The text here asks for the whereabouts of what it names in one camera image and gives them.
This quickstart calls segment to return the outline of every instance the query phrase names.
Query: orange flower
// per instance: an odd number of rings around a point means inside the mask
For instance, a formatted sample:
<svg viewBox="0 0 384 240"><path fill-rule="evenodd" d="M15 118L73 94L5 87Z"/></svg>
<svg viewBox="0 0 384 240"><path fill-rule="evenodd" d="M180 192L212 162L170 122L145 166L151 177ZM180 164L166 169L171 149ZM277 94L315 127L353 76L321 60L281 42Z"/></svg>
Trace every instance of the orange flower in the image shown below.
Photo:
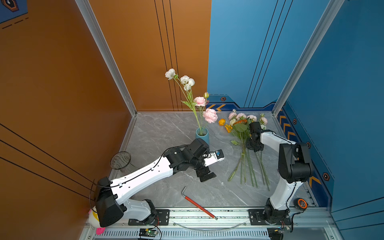
<svg viewBox="0 0 384 240"><path fill-rule="evenodd" d="M218 124L219 124L220 126L224 126L224 124L225 124L225 119L224 119L224 118L220 119L220 121L218 122Z"/></svg>
<svg viewBox="0 0 384 240"><path fill-rule="evenodd" d="M232 126L231 125L226 124L225 128L227 129L227 132L232 132Z"/></svg>
<svg viewBox="0 0 384 240"><path fill-rule="evenodd" d="M247 120L246 120L246 119L243 119L243 120L240 120L240 121L235 122L234 124L236 124L236 123L246 123L246 122L247 122Z"/></svg>

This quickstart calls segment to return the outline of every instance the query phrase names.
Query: teal vase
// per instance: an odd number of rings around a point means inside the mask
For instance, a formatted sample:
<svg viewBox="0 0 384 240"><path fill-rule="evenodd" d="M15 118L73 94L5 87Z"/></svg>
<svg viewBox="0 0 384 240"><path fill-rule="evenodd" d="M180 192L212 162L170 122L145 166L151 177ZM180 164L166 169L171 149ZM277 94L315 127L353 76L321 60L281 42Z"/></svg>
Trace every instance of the teal vase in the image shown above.
<svg viewBox="0 0 384 240"><path fill-rule="evenodd" d="M200 133L200 128L196 129L196 138L203 139L208 145L209 145L209 132L208 129L204 128L202 130L203 136L200 136L198 133Z"/></svg>

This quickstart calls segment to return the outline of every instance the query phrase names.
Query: pink peony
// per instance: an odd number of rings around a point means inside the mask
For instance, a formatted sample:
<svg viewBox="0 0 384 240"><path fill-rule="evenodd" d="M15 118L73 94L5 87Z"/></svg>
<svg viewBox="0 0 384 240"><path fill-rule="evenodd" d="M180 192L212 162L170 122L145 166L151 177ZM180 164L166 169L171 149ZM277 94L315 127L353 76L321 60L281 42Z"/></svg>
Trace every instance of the pink peony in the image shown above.
<svg viewBox="0 0 384 240"><path fill-rule="evenodd" d="M255 115L248 115L247 118L249 118L252 122L257 121L257 117Z"/></svg>
<svg viewBox="0 0 384 240"><path fill-rule="evenodd" d="M236 116L237 116L237 114L234 113L234 112L232 112L232 113L229 114L228 119L231 120L232 118L234 118L234 117L236 117Z"/></svg>
<svg viewBox="0 0 384 240"><path fill-rule="evenodd" d="M205 118L205 120L209 123L214 123L216 122L217 120L217 115L216 115L216 111L213 110L213 109L210 109L210 108L207 108L204 112L203 112L203 116Z"/></svg>
<svg viewBox="0 0 384 240"><path fill-rule="evenodd" d="M240 120L241 117L247 118L247 116L244 113L239 113L237 114L236 119Z"/></svg>
<svg viewBox="0 0 384 240"><path fill-rule="evenodd" d="M268 123L268 120L265 117L261 117L260 121L262 121L264 125Z"/></svg>
<svg viewBox="0 0 384 240"><path fill-rule="evenodd" d="M195 97L194 101L197 103L196 106L205 106L205 98L204 97Z"/></svg>

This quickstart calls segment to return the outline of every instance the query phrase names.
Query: red handle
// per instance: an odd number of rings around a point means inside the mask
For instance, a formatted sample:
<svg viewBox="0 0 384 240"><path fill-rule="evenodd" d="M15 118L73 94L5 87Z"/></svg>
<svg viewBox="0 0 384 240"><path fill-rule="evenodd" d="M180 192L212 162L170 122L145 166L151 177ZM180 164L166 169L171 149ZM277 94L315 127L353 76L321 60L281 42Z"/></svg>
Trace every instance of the red handle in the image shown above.
<svg viewBox="0 0 384 240"><path fill-rule="evenodd" d="M200 206L198 203L196 203L195 201L193 201L192 199L190 199L189 197L185 196L185 198L190 201L193 205L195 205L196 207L200 208L203 212L205 212L206 214L210 215L211 218L214 218L217 220L217 217L215 217L212 213L208 212L205 208L203 208L202 206Z"/></svg>

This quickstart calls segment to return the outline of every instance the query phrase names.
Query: gray marble tabletop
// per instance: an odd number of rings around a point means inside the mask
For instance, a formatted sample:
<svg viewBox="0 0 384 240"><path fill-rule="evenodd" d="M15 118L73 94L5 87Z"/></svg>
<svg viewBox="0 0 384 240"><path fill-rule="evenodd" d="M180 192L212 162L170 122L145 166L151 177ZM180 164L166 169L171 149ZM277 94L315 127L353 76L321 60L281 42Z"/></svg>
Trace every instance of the gray marble tabletop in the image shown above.
<svg viewBox="0 0 384 240"><path fill-rule="evenodd" d="M245 112L260 117L265 113L268 120L267 128L279 134L280 126L276 124L270 112ZM218 112L218 118L228 119L229 112ZM263 185L261 169L255 154L250 152L258 187L252 187L248 174L246 184L240 184L240 171L228 182L228 177L236 167L240 158L241 147L230 143L236 140L218 122L208 124L210 150L222 149L225 160L211 165L209 168L217 177L206 182L200 182L193 169L155 182L151 186L135 194L132 199L151 199L156 207L190 207L190 202L181 196L185 186L185 194L202 206L255 206L262 207L276 189L280 175L277 171L278 153L265 146L263 163L270 181L270 191ZM190 144L195 139L197 129L193 113L139 113L126 151L132 156L132 164L141 168L157 159L165 149L182 144ZM117 177L126 175L135 168L130 166ZM309 201L309 194L301 186L296 196Z"/></svg>

